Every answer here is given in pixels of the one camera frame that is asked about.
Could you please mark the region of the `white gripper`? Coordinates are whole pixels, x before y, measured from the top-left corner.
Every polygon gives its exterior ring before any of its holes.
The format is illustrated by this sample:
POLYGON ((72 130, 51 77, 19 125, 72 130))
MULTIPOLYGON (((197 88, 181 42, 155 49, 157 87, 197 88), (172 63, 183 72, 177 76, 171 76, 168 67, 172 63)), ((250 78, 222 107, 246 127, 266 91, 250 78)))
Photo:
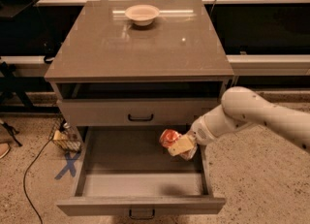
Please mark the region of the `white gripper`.
MULTIPOLYGON (((216 140, 215 136, 208 129, 202 116, 193 122, 190 130, 197 144, 209 145, 216 140)), ((180 154, 181 158, 189 161, 194 157, 197 149, 198 146, 191 138, 188 135, 183 135, 169 146, 168 151, 171 156, 180 154)))

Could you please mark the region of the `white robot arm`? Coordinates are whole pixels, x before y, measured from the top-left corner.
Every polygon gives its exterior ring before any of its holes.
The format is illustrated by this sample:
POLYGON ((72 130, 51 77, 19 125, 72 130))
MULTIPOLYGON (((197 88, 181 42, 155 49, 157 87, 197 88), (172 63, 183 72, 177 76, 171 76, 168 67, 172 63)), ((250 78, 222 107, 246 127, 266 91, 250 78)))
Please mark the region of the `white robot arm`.
POLYGON ((190 160, 198 145, 209 145, 228 133, 252 124, 262 125, 297 147, 310 152, 310 114, 270 103, 245 87, 232 87, 221 98, 221 104, 196 119, 182 135, 166 129, 160 144, 171 156, 190 160))

